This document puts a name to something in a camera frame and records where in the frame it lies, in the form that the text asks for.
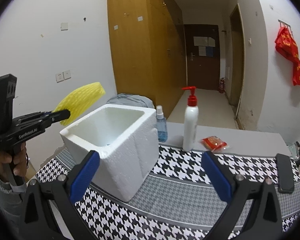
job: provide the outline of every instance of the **white paper notice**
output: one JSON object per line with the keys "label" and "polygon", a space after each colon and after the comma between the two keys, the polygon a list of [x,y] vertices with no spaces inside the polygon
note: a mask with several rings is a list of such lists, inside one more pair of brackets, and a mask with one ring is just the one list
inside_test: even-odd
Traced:
{"label": "white paper notice", "polygon": [[208,46],[209,47],[215,47],[216,46],[216,41],[214,40],[214,38],[209,37],[209,39],[208,39]]}
{"label": "white paper notice", "polygon": [[199,46],[199,56],[206,56],[206,47],[205,46]]}
{"label": "white paper notice", "polygon": [[208,37],[193,37],[193,43],[195,46],[208,46]]}

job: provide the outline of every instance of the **white lotion bottle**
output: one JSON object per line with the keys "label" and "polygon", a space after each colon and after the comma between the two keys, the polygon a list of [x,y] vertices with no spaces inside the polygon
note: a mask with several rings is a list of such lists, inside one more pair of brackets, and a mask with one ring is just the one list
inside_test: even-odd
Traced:
{"label": "white lotion bottle", "polygon": [[190,152],[194,147],[195,136],[197,134],[197,122],[199,109],[197,106],[197,97],[194,95],[196,87],[185,87],[183,90],[190,90],[191,95],[188,98],[188,106],[185,111],[185,123],[183,133],[183,150]]}

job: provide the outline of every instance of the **blue liquid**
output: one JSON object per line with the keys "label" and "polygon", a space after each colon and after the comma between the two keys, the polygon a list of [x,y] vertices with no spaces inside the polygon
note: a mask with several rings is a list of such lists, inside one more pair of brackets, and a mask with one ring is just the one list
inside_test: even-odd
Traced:
{"label": "blue liquid", "polygon": [[165,142],[168,139],[167,120],[157,119],[157,130],[159,142]]}

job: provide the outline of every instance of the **human hand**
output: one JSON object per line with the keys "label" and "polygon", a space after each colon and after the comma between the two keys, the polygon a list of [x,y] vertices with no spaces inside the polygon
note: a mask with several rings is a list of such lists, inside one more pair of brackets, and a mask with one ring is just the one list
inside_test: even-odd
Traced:
{"label": "human hand", "polygon": [[[24,177],[27,173],[27,159],[26,159],[26,143],[21,144],[21,151],[13,158],[13,163],[16,165],[13,169],[14,175]],[[3,182],[9,182],[8,176],[4,172],[2,164],[11,163],[12,156],[6,152],[0,152],[0,179]]]}

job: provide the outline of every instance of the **light switch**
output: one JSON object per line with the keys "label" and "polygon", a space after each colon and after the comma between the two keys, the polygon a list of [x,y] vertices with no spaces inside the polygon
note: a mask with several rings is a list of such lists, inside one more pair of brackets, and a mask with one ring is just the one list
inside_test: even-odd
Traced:
{"label": "light switch", "polygon": [[63,77],[63,73],[58,73],[56,74],[56,82],[59,83],[61,81],[65,80],[65,78]]}
{"label": "light switch", "polygon": [[61,23],[61,30],[67,31],[68,30],[68,23]]}
{"label": "light switch", "polygon": [[64,71],[63,72],[63,77],[64,77],[65,80],[71,78],[70,70]]}

